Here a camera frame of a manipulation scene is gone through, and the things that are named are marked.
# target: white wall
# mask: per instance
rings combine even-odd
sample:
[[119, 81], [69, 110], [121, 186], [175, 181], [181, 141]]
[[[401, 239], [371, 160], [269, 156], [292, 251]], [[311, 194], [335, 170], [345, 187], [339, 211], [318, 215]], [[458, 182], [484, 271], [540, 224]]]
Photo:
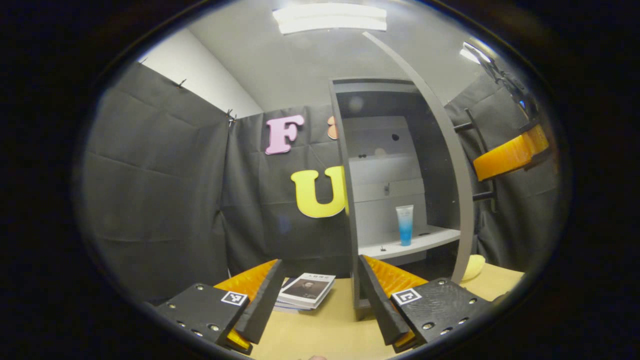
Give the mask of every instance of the white wall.
[[264, 112], [213, 54], [190, 32], [182, 29], [156, 45], [138, 61], [209, 101], [222, 111], [245, 117]]

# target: wooden table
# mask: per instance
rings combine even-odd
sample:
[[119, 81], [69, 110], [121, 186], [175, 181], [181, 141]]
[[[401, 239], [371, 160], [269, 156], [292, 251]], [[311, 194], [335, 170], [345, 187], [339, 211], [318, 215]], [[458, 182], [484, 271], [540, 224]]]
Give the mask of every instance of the wooden table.
[[[485, 264], [475, 278], [461, 283], [467, 290], [493, 300], [515, 286], [522, 272]], [[351, 279], [336, 279], [316, 310], [298, 314], [273, 311], [260, 344], [251, 357], [257, 360], [382, 360], [396, 355], [385, 346], [373, 315], [357, 321]]]

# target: book cover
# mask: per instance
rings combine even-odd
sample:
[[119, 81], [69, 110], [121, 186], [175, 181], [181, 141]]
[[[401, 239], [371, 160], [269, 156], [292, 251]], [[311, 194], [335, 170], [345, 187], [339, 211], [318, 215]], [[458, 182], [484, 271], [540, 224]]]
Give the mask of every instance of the book cover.
[[333, 285], [335, 275], [304, 273], [280, 290], [278, 301], [315, 309]]

